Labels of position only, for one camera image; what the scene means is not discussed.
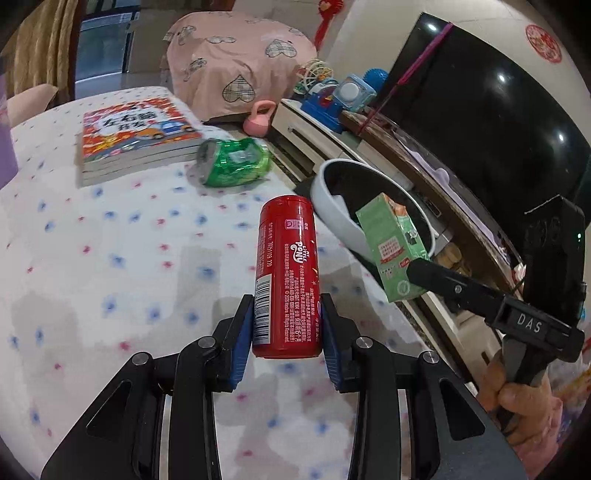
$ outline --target stack of books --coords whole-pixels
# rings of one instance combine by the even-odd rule
[[[196,159],[212,127],[194,127],[170,98],[110,106],[84,115],[81,178],[93,185],[171,163]]]

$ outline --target drawer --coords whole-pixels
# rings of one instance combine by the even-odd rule
[[[341,146],[283,104],[277,109],[272,126],[314,163],[316,172],[323,162],[339,158],[343,151]]]

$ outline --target black tv screen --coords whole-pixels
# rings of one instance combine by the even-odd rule
[[[445,25],[421,15],[374,105]],[[381,113],[471,190],[518,251],[524,212],[556,194],[581,196],[591,156],[583,134],[525,70],[459,27]]]

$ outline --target bed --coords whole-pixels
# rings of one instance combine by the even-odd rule
[[[174,94],[202,121],[290,97],[298,67],[316,49],[296,28],[238,12],[195,12],[165,41]]]

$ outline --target cardboard box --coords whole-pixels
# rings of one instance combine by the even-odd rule
[[[406,207],[380,193],[357,212],[389,301],[408,300],[426,292],[408,281],[406,270],[415,258],[429,260]]]

